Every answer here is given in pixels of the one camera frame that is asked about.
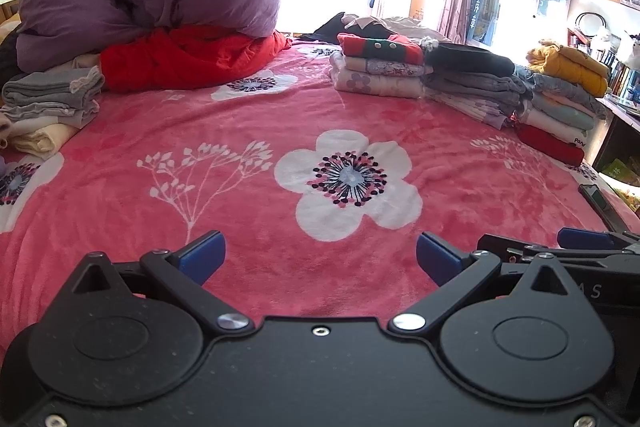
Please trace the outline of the light grey folded clothes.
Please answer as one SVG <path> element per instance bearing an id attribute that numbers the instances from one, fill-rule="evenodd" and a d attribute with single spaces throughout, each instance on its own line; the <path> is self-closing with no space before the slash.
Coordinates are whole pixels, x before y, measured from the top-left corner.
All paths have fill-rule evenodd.
<path id="1" fill-rule="evenodd" d="M 1 112 L 12 122 L 56 117 L 81 129 L 98 115 L 103 86 L 98 66 L 16 76 L 2 88 Z"/>

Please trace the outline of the black clothes on bed edge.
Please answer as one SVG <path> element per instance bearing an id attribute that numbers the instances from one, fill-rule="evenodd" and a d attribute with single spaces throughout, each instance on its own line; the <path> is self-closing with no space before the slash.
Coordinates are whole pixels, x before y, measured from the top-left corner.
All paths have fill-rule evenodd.
<path id="1" fill-rule="evenodd" d="M 337 35 L 342 32 L 363 38 L 387 39 L 393 31 L 371 17 L 358 17 L 338 12 L 326 23 L 308 34 L 301 34 L 298 38 L 303 41 L 319 41 L 337 44 Z"/>

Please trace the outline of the black smartphone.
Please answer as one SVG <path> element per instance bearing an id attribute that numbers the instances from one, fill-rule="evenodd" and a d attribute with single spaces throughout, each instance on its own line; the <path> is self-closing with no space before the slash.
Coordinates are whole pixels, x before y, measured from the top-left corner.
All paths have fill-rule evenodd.
<path id="1" fill-rule="evenodd" d="M 580 184 L 578 192 L 588 202 L 591 209 L 597 213 L 609 232 L 630 232 L 623 216 L 596 184 Z"/>

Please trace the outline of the red folded garment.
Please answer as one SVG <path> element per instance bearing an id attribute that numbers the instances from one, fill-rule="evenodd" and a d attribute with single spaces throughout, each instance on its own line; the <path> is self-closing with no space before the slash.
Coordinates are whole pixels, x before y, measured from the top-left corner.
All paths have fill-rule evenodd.
<path id="1" fill-rule="evenodd" d="M 528 124 L 518 124 L 515 127 L 515 133 L 524 144 L 557 161 L 561 161 L 565 165 L 572 167 L 582 165 L 585 154 L 581 148 L 556 139 L 544 130 Z"/>

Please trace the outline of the white printed folded garment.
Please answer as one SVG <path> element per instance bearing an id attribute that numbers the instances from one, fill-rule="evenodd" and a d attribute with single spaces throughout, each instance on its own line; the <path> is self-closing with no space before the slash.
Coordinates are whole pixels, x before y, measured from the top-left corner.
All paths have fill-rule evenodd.
<path id="1" fill-rule="evenodd" d="M 530 127 L 547 132 L 564 143 L 573 144 L 584 148 L 588 143 L 588 132 L 563 124 L 538 109 L 530 108 L 518 115 L 520 124 L 528 124 Z"/>

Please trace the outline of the lilac striped folded garment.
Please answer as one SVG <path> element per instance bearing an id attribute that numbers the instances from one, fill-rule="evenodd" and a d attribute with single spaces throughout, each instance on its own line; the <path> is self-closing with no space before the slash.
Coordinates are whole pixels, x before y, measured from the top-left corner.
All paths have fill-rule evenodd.
<path id="1" fill-rule="evenodd" d="M 445 104 L 470 118 L 488 124 L 495 129 L 502 129 L 512 114 L 509 106 L 496 101 L 424 89 L 424 95 L 431 100 Z"/>

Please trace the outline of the mint green folded garment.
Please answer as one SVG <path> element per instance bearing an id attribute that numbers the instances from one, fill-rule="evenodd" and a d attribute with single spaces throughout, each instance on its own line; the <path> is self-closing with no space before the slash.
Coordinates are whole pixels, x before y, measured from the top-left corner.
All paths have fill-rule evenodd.
<path id="1" fill-rule="evenodd" d="M 514 77 L 525 84 L 530 106 L 562 124 L 590 131 L 597 120 L 605 120 L 604 106 L 578 84 L 524 66 L 515 67 Z"/>

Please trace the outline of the grey folded garment stack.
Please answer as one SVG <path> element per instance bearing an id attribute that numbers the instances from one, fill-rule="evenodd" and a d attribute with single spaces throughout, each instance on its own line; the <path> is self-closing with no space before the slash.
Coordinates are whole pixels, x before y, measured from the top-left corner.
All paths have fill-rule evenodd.
<path id="1" fill-rule="evenodd" d="M 518 78 L 497 77 L 479 72 L 441 70 L 425 75 L 421 80 L 425 87 L 435 91 L 484 98 L 484 100 L 496 102 L 510 109 L 518 108 L 521 104 L 521 98 L 527 92 L 524 82 Z"/>

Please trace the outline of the pink floral bed blanket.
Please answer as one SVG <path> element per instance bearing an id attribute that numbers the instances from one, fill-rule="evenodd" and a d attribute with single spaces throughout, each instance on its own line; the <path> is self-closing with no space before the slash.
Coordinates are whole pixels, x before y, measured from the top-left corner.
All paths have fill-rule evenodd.
<path id="1" fill-rule="evenodd" d="M 590 169 L 432 100 L 338 92 L 329 54 L 296 44 L 227 87 L 104 94 L 55 156 L 6 155 L 2 343 L 90 251 L 130 261 L 218 230 L 206 287 L 241 312 L 389 317 L 434 287 L 424 231 L 468 251 L 603 229 L 578 191 Z"/>

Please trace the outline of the mustard yellow folded garment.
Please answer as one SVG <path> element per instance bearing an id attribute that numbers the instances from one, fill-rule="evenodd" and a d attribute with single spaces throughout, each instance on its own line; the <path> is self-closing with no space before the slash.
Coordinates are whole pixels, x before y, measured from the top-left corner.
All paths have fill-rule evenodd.
<path id="1" fill-rule="evenodd" d="M 570 46 L 543 41 L 526 53 L 529 68 L 577 84 L 595 98 L 608 91 L 608 68 Z"/>

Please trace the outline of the cream floral folded garment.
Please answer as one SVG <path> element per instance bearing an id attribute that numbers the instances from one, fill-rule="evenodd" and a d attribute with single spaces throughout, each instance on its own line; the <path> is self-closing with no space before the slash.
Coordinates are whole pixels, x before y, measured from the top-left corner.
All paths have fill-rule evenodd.
<path id="1" fill-rule="evenodd" d="M 420 78 L 369 75 L 349 69 L 333 69 L 330 77 L 337 91 L 413 100 L 425 96 Z"/>

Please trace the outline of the dark navy folded garment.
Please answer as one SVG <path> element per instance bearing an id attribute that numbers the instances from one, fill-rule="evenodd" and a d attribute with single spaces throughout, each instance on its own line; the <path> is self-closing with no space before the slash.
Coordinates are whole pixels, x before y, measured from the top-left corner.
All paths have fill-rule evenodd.
<path id="1" fill-rule="evenodd" d="M 424 62 L 435 70 L 452 70 L 471 74 L 489 74 L 509 77 L 514 73 L 514 63 L 502 55 L 497 55 L 476 46 L 465 46 L 451 42 L 424 44 Z"/>

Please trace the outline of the purple floral folded garment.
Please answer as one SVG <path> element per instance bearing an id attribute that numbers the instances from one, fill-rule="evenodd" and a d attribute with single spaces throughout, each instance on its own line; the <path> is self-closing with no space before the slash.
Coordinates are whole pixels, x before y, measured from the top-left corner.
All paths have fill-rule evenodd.
<path id="1" fill-rule="evenodd" d="M 348 69 L 363 74 L 390 77 L 421 77 L 431 75 L 433 67 L 428 65 L 414 65 L 399 62 L 378 60 L 377 58 L 363 58 L 345 56 L 341 51 L 334 51 L 330 55 L 330 63 L 338 69 Z"/>

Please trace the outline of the red quilt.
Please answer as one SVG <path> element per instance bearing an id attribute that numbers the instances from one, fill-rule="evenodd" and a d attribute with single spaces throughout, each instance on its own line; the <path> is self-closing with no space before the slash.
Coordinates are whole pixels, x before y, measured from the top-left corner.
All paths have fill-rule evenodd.
<path id="1" fill-rule="evenodd" d="M 279 31 L 252 38 L 216 26 L 156 28 L 103 50 L 100 69 L 105 86 L 115 93 L 196 90 L 254 75 L 291 46 Z"/>

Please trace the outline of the red green folded sweater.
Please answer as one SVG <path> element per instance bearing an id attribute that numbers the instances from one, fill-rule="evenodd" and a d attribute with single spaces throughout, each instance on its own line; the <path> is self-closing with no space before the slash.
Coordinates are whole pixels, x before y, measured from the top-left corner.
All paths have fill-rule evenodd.
<path id="1" fill-rule="evenodd" d="M 393 34 L 386 39 L 379 39 L 341 32 L 337 35 L 337 40 L 346 56 L 411 65 L 424 64 L 422 48 L 402 35 Z"/>

